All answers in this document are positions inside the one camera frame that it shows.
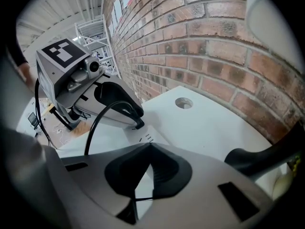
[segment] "white tabletop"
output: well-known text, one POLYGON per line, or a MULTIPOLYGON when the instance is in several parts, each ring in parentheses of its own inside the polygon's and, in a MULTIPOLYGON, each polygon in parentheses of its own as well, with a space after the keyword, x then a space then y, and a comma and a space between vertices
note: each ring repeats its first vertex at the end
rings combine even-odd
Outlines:
MULTIPOLYGON (((147 142, 170 144, 224 161, 235 148, 258 152, 270 143, 242 118, 220 104, 184 87, 176 87, 142 104, 145 126, 140 130, 121 129, 99 124, 94 132, 89 154, 111 151, 147 142), (178 98, 188 98, 193 106, 181 109, 178 98)), ((88 133, 70 141, 58 150, 60 157, 81 156, 88 133)), ((275 169, 256 183, 271 196, 279 174, 275 169)))

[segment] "person's hand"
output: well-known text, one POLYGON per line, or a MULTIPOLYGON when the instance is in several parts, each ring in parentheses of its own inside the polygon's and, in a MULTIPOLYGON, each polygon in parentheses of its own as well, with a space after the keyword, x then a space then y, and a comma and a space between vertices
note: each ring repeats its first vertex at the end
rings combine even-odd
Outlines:
POLYGON ((19 65, 18 72, 24 79, 26 85, 28 88, 30 88, 32 91, 34 90, 34 80, 32 79, 30 75, 30 66, 27 62, 19 65))

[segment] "brick wall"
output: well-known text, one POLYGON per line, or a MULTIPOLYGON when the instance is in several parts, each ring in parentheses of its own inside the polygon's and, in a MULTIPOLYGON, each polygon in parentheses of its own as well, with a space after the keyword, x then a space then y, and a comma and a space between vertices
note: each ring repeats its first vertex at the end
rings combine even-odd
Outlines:
POLYGON ((246 29, 245 0, 134 0, 112 37, 121 75, 149 100, 182 85, 271 142, 303 117, 299 72, 246 29))

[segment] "metal shelving rack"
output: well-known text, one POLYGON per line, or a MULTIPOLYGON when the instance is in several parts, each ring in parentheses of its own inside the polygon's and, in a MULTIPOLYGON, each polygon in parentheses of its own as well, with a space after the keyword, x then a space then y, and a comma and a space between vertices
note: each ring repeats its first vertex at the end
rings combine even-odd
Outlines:
POLYGON ((103 58, 100 59, 100 65, 103 66, 107 73, 118 75, 121 79, 118 66, 113 56, 104 15, 101 18, 82 24, 75 23, 75 30, 78 43, 91 51, 101 48, 103 58))

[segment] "ceiling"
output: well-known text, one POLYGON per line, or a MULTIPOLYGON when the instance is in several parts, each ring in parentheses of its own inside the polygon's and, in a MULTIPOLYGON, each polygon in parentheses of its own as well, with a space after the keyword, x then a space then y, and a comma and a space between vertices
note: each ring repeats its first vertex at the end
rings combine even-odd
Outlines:
POLYGON ((101 15, 103 0, 32 0, 17 21, 17 40, 31 67, 35 52, 61 39, 75 38, 74 24, 101 15))

